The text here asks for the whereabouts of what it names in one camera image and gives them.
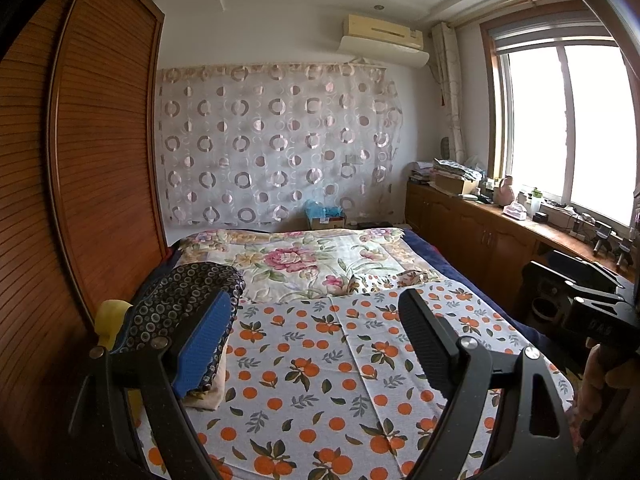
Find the window pane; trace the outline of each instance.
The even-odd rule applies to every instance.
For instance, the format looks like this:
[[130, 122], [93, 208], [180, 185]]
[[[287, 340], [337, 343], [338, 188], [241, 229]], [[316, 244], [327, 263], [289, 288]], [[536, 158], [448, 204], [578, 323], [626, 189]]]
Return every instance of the window pane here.
[[571, 201], [629, 225], [636, 186], [636, 120], [620, 49], [572, 45], [566, 56], [575, 105]]
[[525, 184], [562, 196], [566, 105], [558, 51], [545, 47], [513, 52], [509, 63], [513, 93], [511, 174], [518, 186]]

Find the white wall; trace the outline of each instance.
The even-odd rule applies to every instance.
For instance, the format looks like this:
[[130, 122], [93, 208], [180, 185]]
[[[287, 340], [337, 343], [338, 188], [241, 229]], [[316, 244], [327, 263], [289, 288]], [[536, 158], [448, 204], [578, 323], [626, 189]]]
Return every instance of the white wall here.
[[[199, 64], [252, 62], [347, 61], [336, 51], [342, 37], [345, 10], [329, 7], [286, 6], [274, 3], [225, 12], [170, 15], [164, 20], [159, 68]], [[439, 153], [442, 131], [440, 89], [428, 67], [415, 70], [388, 66], [386, 77], [396, 82], [404, 114], [394, 159], [393, 218], [404, 218], [407, 165], [430, 160]], [[199, 230], [167, 225], [169, 243]]]
[[467, 156], [477, 155], [485, 167], [489, 160], [489, 83], [484, 49], [477, 23], [456, 30], [462, 70], [462, 133]]

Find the bedspread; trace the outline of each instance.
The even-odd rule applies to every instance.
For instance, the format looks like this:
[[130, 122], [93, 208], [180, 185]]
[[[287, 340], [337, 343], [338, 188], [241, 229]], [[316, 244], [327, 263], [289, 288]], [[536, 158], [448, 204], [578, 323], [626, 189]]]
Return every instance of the bedspread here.
[[[459, 335], [508, 353], [528, 344], [459, 282], [414, 288]], [[386, 480], [411, 471], [446, 400], [399, 322], [402, 290], [245, 303], [228, 340], [225, 402], [215, 412], [187, 410], [225, 480]], [[572, 388], [546, 362], [566, 409]], [[460, 478], [481, 465], [499, 397], [488, 392]], [[168, 476], [144, 417], [138, 434], [152, 471]]]
[[418, 270], [437, 278], [430, 264], [402, 240], [402, 230], [331, 229], [292, 233], [254, 233], [217, 229], [185, 238], [178, 264], [215, 262], [242, 272], [245, 298], [285, 303], [350, 293], [354, 276], [375, 274], [394, 286], [399, 273]]

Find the blue gripper pad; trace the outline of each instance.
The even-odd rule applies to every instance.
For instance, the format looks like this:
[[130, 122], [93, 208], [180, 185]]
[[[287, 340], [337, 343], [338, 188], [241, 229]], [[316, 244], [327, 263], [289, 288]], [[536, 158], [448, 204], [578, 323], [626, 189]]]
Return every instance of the blue gripper pad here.
[[215, 297], [213, 304], [207, 309], [207, 313], [178, 355], [172, 387], [180, 398], [200, 384], [212, 355], [220, 345], [231, 316], [231, 300], [226, 292], [222, 292]]

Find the metal screw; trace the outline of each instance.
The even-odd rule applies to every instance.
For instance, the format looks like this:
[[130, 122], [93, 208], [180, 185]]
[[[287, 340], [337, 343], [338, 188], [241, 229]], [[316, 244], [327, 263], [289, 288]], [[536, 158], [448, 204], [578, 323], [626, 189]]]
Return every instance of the metal screw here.
[[538, 350], [535, 346], [527, 346], [524, 349], [524, 355], [526, 355], [529, 359], [537, 359], [540, 357], [540, 350]]
[[104, 355], [104, 346], [94, 346], [89, 350], [89, 357], [91, 359], [99, 359]]
[[460, 346], [467, 350], [473, 350], [474, 348], [478, 348], [478, 340], [474, 337], [464, 336], [460, 338]]
[[158, 336], [151, 340], [151, 348], [160, 350], [169, 344], [169, 340], [164, 336]]

